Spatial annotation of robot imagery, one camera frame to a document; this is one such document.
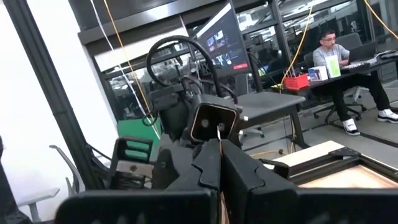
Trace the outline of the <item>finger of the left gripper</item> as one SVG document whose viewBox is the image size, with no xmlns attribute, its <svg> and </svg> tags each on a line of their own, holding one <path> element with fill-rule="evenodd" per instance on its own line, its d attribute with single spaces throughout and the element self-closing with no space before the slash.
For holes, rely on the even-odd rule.
<svg viewBox="0 0 398 224">
<path fill-rule="evenodd" d="M 121 136 L 114 145 L 108 172 L 108 189 L 144 189 L 151 181 L 147 168 L 151 168 L 150 155 L 153 140 L 134 136 Z"/>
<path fill-rule="evenodd" d="M 189 147 L 169 144 L 159 149 L 152 170 L 152 188 L 166 189 L 172 182 L 186 173 L 193 160 L 201 152 L 201 146 Z"/>
</svg>

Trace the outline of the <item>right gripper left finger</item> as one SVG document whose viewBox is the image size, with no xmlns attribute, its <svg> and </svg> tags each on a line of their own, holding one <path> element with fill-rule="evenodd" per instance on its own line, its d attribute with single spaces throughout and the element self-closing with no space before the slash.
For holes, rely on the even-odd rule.
<svg viewBox="0 0 398 224">
<path fill-rule="evenodd" d="M 193 190 L 200 187 L 220 190 L 221 153 L 220 141 L 210 139 L 182 175 L 167 190 Z"/>
</svg>

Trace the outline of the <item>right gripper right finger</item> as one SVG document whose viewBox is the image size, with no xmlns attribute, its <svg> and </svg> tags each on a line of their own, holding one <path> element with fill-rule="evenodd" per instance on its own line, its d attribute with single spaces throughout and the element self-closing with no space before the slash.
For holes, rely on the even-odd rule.
<svg viewBox="0 0 398 224">
<path fill-rule="evenodd" d="M 297 191 L 295 184 L 247 155 L 231 141 L 222 140 L 221 145 L 226 172 L 224 176 L 232 181 L 234 187 L 246 188 L 248 191 L 258 188 Z"/>
</svg>

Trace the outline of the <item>green board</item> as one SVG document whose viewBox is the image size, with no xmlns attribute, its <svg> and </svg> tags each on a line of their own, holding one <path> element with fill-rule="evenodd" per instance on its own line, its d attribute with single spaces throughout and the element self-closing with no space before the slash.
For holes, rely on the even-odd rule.
<svg viewBox="0 0 398 224">
<path fill-rule="evenodd" d="M 141 119 L 127 119 L 118 121 L 118 134 L 119 136 L 131 135 L 137 138 L 153 140 L 154 142 L 150 153 L 150 160 L 154 160 L 156 154 L 158 153 L 159 138 L 152 127 L 143 125 Z M 128 142 L 128 146 L 139 147 L 148 150 L 148 146 L 138 142 Z M 126 150 L 126 154 L 144 159 L 147 158 L 147 154 L 144 152 Z"/>
</svg>

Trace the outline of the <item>grey desk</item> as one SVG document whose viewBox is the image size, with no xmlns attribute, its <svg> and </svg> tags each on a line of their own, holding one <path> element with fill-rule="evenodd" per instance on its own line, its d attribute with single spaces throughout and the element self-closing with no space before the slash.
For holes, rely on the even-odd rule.
<svg viewBox="0 0 398 224">
<path fill-rule="evenodd" d="M 248 93 L 238 97 L 238 105 L 243 107 L 242 121 L 238 124 L 238 130 L 251 128 L 252 126 L 268 123 L 278 118 L 290 115 L 294 128 L 293 142 L 301 148 L 309 145 L 303 138 L 298 112 L 299 106 L 305 101 L 305 97 L 289 94 L 280 94 L 268 91 Z"/>
</svg>

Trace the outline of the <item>black computer monitor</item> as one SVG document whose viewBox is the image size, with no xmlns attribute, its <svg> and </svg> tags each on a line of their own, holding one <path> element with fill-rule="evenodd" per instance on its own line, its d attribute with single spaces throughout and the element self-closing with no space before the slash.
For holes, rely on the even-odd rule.
<svg viewBox="0 0 398 224">
<path fill-rule="evenodd" d="M 231 0 L 199 31 L 195 39 L 208 52 L 219 77 L 251 72 L 248 53 Z"/>
</svg>

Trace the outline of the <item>white chair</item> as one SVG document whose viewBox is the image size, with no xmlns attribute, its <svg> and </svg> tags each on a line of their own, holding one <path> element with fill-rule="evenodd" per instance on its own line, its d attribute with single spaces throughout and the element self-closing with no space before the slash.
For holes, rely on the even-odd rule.
<svg viewBox="0 0 398 224">
<path fill-rule="evenodd" d="M 80 173 L 78 172 L 78 169 L 73 164 L 73 162 L 67 157 L 67 155 L 58 146 L 50 145 L 49 148 L 55 149 L 61 155 L 61 157 L 67 163 L 68 167 L 70 168 L 70 170 L 73 174 L 73 182 L 72 183 L 69 181 L 69 179 L 67 177 L 65 178 L 65 180 L 67 182 L 67 187 L 68 187 L 68 195 L 73 196 L 80 192 L 84 192 L 86 189 L 85 185 L 83 183 Z M 40 201 L 49 199 L 49 198 L 54 198 L 59 193 L 59 191 L 60 191 L 59 188 L 51 188 L 48 190 L 42 190 L 41 192 L 30 194 L 30 195 L 24 197 L 22 200 L 17 201 L 17 206 L 18 207 L 28 206 L 29 210 L 30 210 L 32 222 L 40 223 L 41 219 L 39 217 L 37 203 Z"/>
</svg>

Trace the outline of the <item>red plastic box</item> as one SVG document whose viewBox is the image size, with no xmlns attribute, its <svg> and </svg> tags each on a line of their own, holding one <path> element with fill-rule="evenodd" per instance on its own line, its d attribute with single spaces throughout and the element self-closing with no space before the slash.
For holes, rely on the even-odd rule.
<svg viewBox="0 0 398 224">
<path fill-rule="evenodd" d="M 286 77 L 284 79 L 284 85 L 286 89 L 289 90 L 301 90 L 302 88 L 308 87 L 310 85 L 308 74 L 304 73 L 294 77 Z"/>
</svg>

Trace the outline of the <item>white cardboard box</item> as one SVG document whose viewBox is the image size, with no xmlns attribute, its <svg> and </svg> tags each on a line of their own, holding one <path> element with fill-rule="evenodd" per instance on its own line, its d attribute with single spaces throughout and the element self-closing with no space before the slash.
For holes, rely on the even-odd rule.
<svg viewBox="0 0 398 224">
<path fill-rule="evenodd" d="M 308 76 L 311 82 L 321 82 L 328 79 L 326 66 L 313 67 L 308 69 Z"/>
</svg>

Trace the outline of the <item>green white carton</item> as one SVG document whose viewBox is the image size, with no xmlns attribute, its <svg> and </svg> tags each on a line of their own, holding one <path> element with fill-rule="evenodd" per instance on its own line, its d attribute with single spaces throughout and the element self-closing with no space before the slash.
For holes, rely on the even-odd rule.
<svg viewBox="0 0 398 224">
<path fill-rule="evenodd" d="M 325 62 L 329 78 L 336 78 L 341 76 L 340 64 L 337 55 L 326 57 Z"/>
</svg>

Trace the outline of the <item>person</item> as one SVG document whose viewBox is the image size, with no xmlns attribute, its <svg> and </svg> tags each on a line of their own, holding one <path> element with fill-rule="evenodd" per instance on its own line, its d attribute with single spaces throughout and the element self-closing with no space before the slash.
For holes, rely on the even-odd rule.
<svg viewBox="0 0 398 224">
<path fill-rule="evenodd" d="M 335 39 L 336 35 L 333 30 L 324 30 L 320 34 L 320 46 L 313 51 L 314 66 L 325 66 L 326 58 L 329 56 L 336 56 L 341 67 L 349 64 L 350 51 L 337 44 Z M 355 74 L 345 77 L 315 88 L 314 91 L 331 96 L 345 132 L 351 136 L 358 136 L 360 132 L 355 125 L 354 119 L 348 114 L 348 107 L 344 101 L 344 92 L 356 86 L 365 87 L 369 90 L 378 109 L 378 121 L 398 124 L 398 114 L 391 110 L 388 96 L 376 72 L 372 75 Z"/>
</svg>

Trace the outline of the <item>dark office desk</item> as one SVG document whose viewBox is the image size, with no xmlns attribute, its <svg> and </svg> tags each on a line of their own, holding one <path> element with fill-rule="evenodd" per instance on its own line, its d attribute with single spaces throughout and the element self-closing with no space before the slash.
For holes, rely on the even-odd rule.
<svg viewBox="0 0 398 224">
<path fill-rule="evenodd" d="M 320 81 L 320 82 L 309 82 L 309 86 L 305 86 L 299 90 L 290 90 L 287 88 L 283 88 L 280 90 L 279 88 L 271 88 L 272 91 L 276 93 L 285 93 L 285 94 L 291 94 L 291 95 L 300 95 L 301 93 L 304 93 L 306 91 L 311 90 L 312 88 L 326 85 L 328 83 L 336 82 L 338 80 L 344 79 L 346 77 L 351 77 L 356 74 L 361 74 L 361 75 L 366 75 L 371 73 L 372 71 L 380 69 L 383 65 L 387 65 L 389 63 L 394 63 L 398 69 L 398 57 L 395 58 L 389 58 L 389 59 L 378 59 L 376 63 L 368 66 L 368 67 L 361 67 L 356 70 L 350 70 L 349 72 L 343 72 L 342 76 L 336 77 L 336 78 L 331 78 L 325 81 Z"/>
</svg>

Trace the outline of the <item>black keyboard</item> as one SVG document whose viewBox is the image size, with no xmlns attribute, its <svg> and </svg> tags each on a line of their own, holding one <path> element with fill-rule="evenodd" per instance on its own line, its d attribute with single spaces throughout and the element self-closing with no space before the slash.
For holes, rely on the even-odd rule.
<svg viewBox="0 0 398 224">
<path fill-rule="evenodd" d="M 370 63 L 358 62 L 358 63 L 351 63 L 349 65 L 340 67 L 340 70 L 358 70 L 358 69 L 362 69 L 362 68 L 368 68 L 369 66 L 370 66 Z"/>
</svg>

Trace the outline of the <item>dark laptop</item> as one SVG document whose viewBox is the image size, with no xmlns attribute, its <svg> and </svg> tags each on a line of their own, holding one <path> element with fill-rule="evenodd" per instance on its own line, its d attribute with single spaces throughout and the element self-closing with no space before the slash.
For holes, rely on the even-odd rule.
<svg viewBox="0 0 398 224">
<path fill-rule="evenodd" d="M 367 44 L 360 45 L 352 50 L 349 53 L 349 62 L 359 62 L 361 60 L 373 58 L 376 54 L 376 45 L 375 42 L 369 42 Z"/>
</svg>

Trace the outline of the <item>grey office chair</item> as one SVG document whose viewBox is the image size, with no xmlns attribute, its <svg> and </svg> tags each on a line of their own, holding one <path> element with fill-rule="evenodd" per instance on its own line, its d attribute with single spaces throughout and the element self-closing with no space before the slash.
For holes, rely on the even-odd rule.
<svg viewBox="0 0 398 224">
<path fill-rule="evenodd" d="M 348 35 L 344 35 L 344 36 L 338 37 L 336 39 L 336 43 L 342 45 L 344 48 L 346 48 L 348 50 L 353 50 L 354 48 L 360 47 L 362 45 L 362 41 L 361 41 L 361 39 L 359 37 L 359 34 L 356 33 L 356 32 L 354 32 L 352 34 L 348 34 Z M 313 67 L 312 53 L 308 53 L 308 54 L 304 55 L 304 62 L 306 64 L 307 68 L 312 68 Z M 362 112 L 367 110 L 367 108 L 363 104 L 358 103 L 356 101 L 358 98 L 361 97 L 360 87 L 357 87 L 356 88 L 356 92 L 353 95 L 351 95 L 351 96 L 353 97 L 354 102 L 353 103 L 347 103 L 346 106 L 348 107 L 348 111 L 350 111 L 350 112 L 352 112 L 353 114 L 356 115 L 354 117 L 355 120 L 359 121 L 361 119 L 361 113 L 356 111 L 356 110 L 354 110 L 353 107 L 354 106 L 359 106 L 361 108 Z M 325 117 L 325 124 L 329 124 L 330 117 L 336 112 L 335 105 L 330 105 L 330 106 L 322 108 L 322 109 L 320 109 L 318 111 L 315 111 L 313 113 L 313 117 L 315 119 L 318 119 L 319 118 L 319 113 L 321 113 L 323 111 L 328 111 L 328 114 Z"/>
</svg>

